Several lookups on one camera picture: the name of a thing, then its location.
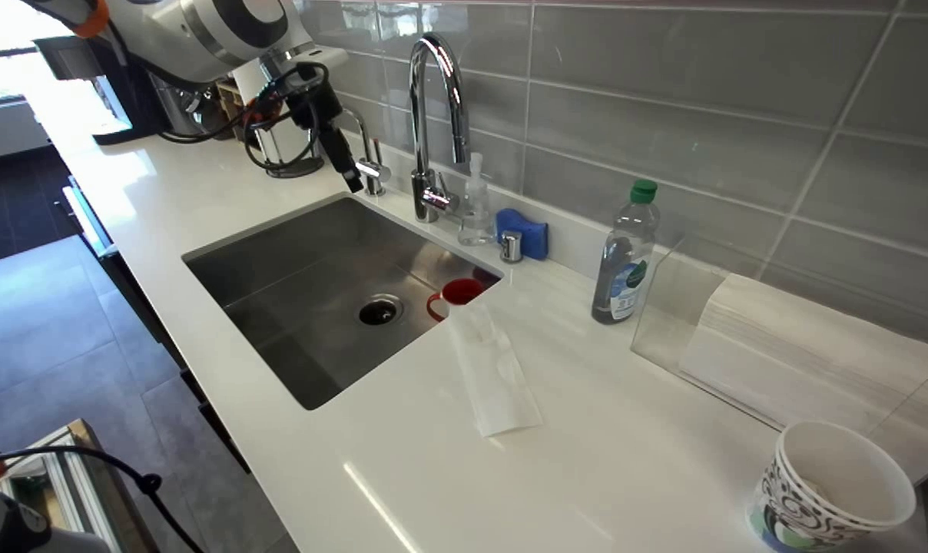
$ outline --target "red object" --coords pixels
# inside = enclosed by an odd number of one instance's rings
[[[92,40],[106,27],[106,0],[94,0],[89,18],[74,27],[78,36]]]
[[[446,319],[446,314],[437,314],[433,304],[470,304],[475,295],[482,295],[489,285],[480,278],[451,278],[437,295],[428,299],[428,314],[433,319]]]

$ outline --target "mug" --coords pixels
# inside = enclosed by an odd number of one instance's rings
[[[433,319],[446,319],[451,307],[470,304],[475,295],[482,295],[489,285],[480,278],[451,278],[438,291],[428,299],[428,314]]]
[[[843,546],[915,514],[915,489],[865,435],[803,421],[778,435],[748,523],[778,553]]]

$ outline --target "label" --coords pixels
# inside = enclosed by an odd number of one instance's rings
[[[612,319],[628,319],[639,307],[639,282],[646,278],[649,263],[628,263],[612,277]]]

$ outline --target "wire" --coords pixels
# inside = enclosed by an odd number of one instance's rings
[[[217,130],[213,130],[210,134],[181,134],[181,131],[156,131],[163,141],[171,141],[171,143],[200,143],[200,141],[213,141],[217,134],[224,134],[230,130],[230,119]]]
[[[254,131],[254,130],[273,130],[273,125],[283,122],[283,119],[288,119],[288,113],[279,113],[276,119],[270,119],[270,122],[264,122],[264,125],[254,122],[254,125],[250,125],[250,131]],[[245,137],[242,143],[245,143],[245,158],[252,159],[252,165],[258,165],[258,169],[264,169],[264,173],[270,173],[270,176],[288,176],[288,169],[295,169],[295,165],[314,149],[316,137],[319,137],[319,131],[316,131],[316,125],[310,125],[310,137],[306,137],[304,149],[295,155],[288,162],[258,159],[258,158],[254,158],[254,147],[250,143],[250,137]]]
[[[319,70],[319,79],[329,79],[329,78],[331,78],[331,70],[329,70],[324,65],[319,65],[319,61],[297,61],[297,65],[291,65],[288,70],[283,70],[276,79],[270,79],[268,88],[279,88],[283,79],[288,79],[291,74],[302,78],[304,66],[316,66],[316,70]]]
[[[158,474],[135,474],[135,467],[130,467],[127,462],[121,462],[121,459],[113,459],[106,453],[97,453],[97,447],[82,447],[82,444],[36,444],[36,447],[21,447],[21,453],[7,453],[7,455],[0,455],[0,462],[31,459],[31,455],[42,455],[42,453],[52,453],[52,455],[69,453],[69,455],[94,459],[94,462],[110,465],[113,471],[127,474],[135,483],[135,489],[149,499],[149,505],[156,508],[156,514],[187,545],[187,549],[204,553],[204,546],[187,533],[187,528],[158,502],[158,495],[156,495],[158,484],[163,484]]]

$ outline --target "sink drain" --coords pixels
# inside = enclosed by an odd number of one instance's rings
[[[395,295],[372,295],[363,307],[359,307],[359,319],[366,327],[383,327],[389,319],[395,319],[400,314],[400,299]]]

